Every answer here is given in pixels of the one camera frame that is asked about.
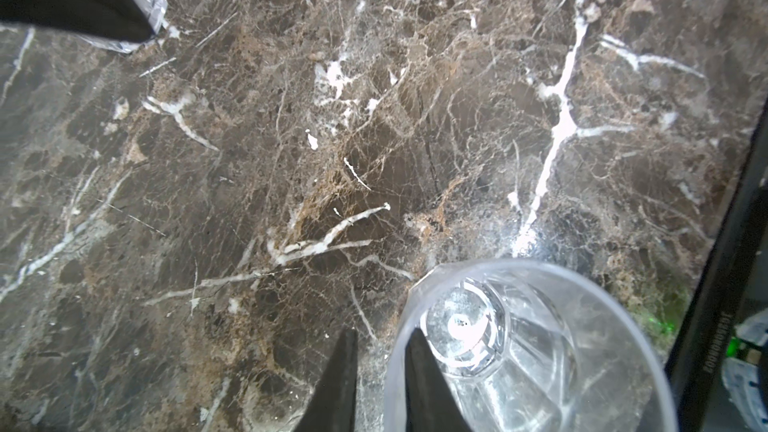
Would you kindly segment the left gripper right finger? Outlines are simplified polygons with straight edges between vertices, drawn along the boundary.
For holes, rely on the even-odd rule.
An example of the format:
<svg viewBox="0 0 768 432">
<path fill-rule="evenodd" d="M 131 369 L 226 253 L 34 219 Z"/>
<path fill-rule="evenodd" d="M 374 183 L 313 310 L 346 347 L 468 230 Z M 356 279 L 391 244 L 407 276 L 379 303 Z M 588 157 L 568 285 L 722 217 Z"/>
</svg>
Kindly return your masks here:
<svg viewBox="0 0 768 432">
<path fill-rule="evenodd" d="M 406 426 L 408 432 L 472 429 L 457 406 L 423 332 L 416 328 L 406 345 Z"/>
</svg>

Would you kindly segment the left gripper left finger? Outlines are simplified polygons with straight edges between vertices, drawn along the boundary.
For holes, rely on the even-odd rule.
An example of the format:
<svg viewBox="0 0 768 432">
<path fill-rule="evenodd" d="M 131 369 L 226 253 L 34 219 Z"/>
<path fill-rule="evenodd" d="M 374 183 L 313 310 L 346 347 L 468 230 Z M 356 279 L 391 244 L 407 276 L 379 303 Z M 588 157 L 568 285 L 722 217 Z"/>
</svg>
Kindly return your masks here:
<svg viewBox="0 0 768 432">
<path fill-rule="evenodd" d="M 358 335 L 354 329 L 345 329 L 294 431 L 353 431 L 357 370 Z"/>
</svg>

